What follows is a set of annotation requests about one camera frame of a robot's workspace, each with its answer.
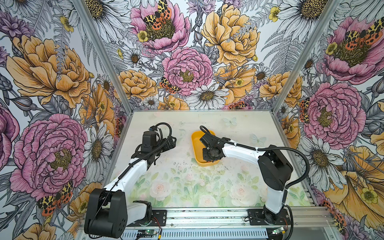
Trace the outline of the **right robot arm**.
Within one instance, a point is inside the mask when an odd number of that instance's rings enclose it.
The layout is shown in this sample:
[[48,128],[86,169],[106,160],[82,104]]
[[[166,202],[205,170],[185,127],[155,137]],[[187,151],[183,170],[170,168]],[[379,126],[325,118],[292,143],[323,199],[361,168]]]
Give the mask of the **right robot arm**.
[[204,146],[203,159],[207,162],[228,157],[259,166],[264,183],[267,185],[267,199],[258,219],[270,225],[275,224],[285,206],[288,194],[286,185],[293,172],[293,166],[285,155],[276,146],[261,150],[211,134],[204,134],[200,142]]

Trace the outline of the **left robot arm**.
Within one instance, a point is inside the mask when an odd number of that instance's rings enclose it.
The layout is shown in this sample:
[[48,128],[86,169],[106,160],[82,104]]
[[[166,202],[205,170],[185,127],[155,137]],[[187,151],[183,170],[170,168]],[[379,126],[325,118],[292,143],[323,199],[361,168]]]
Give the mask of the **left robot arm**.
[[148,224],[153,220],[150,202],[137,200],[128,204],[126,195],[133,190],[139,178],[155,165],[161,154],[174,149],[176,143],[175,137],[163,137],[157,127],[143,133],[142,143],[123,172],[105,187],[96,188],[90,193],[84,232],[91,239],[118,239],[126,226],[139,222]]

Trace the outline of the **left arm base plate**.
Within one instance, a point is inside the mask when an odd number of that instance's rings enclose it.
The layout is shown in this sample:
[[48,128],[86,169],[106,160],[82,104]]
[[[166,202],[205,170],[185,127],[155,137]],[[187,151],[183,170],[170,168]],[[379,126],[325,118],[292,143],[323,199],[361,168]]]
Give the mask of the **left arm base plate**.
[[138,220],[127,227],[165,227],[167,222],[167,210],[152,210],[152,216],[149,220]]

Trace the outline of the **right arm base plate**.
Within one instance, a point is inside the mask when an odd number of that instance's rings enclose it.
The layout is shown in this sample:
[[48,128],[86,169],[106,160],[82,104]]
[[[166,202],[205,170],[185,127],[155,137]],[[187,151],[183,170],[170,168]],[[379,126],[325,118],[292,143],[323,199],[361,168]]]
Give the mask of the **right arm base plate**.
[[291,223],[290,215],[287,209],[281,209],[278,214],[274,214],[267,209],[248,209],[245,222],[249,222],[251,226],[287,226]]

